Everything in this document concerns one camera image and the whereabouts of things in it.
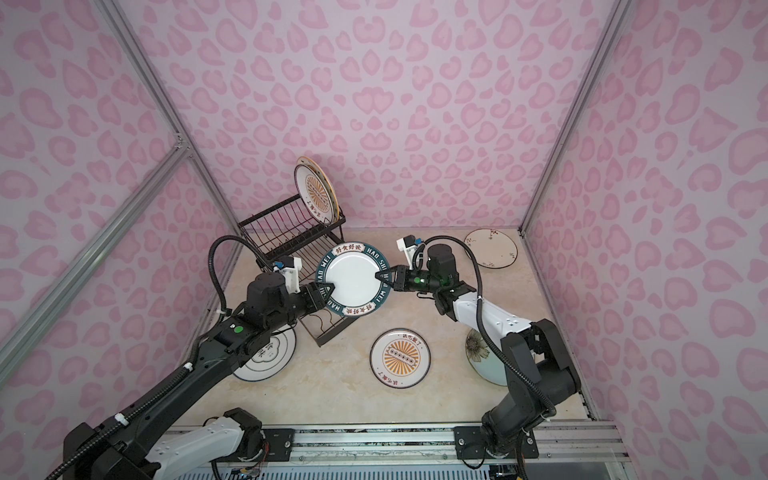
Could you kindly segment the cream star cartoon plate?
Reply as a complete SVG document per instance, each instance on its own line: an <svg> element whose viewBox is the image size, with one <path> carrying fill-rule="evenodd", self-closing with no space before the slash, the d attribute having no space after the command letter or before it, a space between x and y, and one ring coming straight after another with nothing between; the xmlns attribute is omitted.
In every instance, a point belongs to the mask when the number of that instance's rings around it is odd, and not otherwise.
<svg viewBox="0 0 768 480"><path fill-rule="evenodd" d="M328 188L328 190L330 192L330 195L331 195L331 199L333 201L333 204L334 204L335 210L336 210L336 215L335 215L335 221L334 222L338 221L340 219L340 217L341 217L341 209L340 209L340 206L339 206L339 203L338 203L338 198L337 198L337 195L335 193L335 190L334 190L334 188L333 188L333 186L331 184L331 181L329 180L329 178L325 174L325 172L321 169L321 167L316 162L314 162L312 159L310 159L308 157L305 157L305 156L299 157L297 159L296 166L299 165L299 164L306 165L306 166L312 168L317 173L317 175L320 177L320 179L323 181L325 186Z"/></svg>

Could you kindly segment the white plate dark blue rim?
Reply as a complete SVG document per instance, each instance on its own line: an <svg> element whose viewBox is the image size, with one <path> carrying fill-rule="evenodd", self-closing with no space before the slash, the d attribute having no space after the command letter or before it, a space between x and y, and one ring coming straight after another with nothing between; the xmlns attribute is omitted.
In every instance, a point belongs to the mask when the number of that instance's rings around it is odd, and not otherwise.
<svg viewBox="0 0 768 480"><path fill-rule="evenodd" d="M385 255L363 242L347 242L332 247L318 264L315 281L332 282L327 293L327 309L340 317L361 317L380 309L391 290L374 277L390 268Z"/></svg>

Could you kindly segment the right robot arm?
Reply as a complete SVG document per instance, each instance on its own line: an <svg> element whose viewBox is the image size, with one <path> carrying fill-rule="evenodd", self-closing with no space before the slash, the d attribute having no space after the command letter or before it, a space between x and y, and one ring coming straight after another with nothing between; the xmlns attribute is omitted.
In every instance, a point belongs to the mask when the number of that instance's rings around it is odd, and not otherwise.
<svg viewBox="0 0 768 480"><path fill-rule="evenodd" d="M434 301L438 313L473 328L504 366L507 394L481 419L480 441L487 454L521 457L533 430L554 418L557 406L581 391L581 379L558 327L531 321L487 300L479 262L455 237L398 240L404 265L375 278L397 292Z"/></svg>

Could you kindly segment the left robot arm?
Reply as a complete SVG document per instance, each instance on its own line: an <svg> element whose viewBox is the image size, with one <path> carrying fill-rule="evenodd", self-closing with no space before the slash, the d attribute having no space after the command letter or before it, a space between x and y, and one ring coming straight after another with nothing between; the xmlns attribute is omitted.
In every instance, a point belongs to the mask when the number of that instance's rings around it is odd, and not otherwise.
<svg viewBox="0 0 768 480"><path fill-rule="evenodd" d="M272 334L326 307L335 285L310 282L288 291L278 272L262 273L232 316L202 335L184 363L138 400L105 419L68 433L62 464L50 479L152 479L160 465L151 448L177 419L220 381L266 347Z"/></svg>

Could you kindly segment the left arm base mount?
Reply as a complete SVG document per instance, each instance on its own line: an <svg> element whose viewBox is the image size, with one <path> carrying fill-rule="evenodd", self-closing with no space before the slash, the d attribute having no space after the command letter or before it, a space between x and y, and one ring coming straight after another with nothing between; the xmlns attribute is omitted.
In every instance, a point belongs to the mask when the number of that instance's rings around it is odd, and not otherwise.
<svg viewBox="0 0 768 480"><path fill-rule="evenodd" d="M288 462L295 429L268 428L246 432L233 456L242 462Z"/></svg>

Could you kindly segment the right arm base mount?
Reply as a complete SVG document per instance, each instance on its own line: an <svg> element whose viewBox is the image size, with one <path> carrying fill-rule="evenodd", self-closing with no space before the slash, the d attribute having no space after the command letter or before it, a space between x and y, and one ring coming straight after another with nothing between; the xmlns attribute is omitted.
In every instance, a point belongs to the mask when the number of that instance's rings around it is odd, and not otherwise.
<svg viewBox="0 0 768 480"><path fill-rule="evenodd" d="M503 444L494 444L490 434L479 425L452 428L454 449L459 460L514 460L521 452L525 460L538 459L538 444L533 432L523 433L523 440L513 439Z"/></svg>

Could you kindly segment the white plate brown rim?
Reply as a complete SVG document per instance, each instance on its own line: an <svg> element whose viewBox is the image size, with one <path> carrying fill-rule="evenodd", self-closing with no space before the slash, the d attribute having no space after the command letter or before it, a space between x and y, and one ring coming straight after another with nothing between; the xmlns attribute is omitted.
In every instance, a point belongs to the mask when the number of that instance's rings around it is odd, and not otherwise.
<svg viewBox="0 0 768 480"><path fill-rule="evenodd" d="M502 231L496 229L476 229L464 238L464 243L481 267L488 269L503 269L513 265L519 249L515 241Z"/></svg>

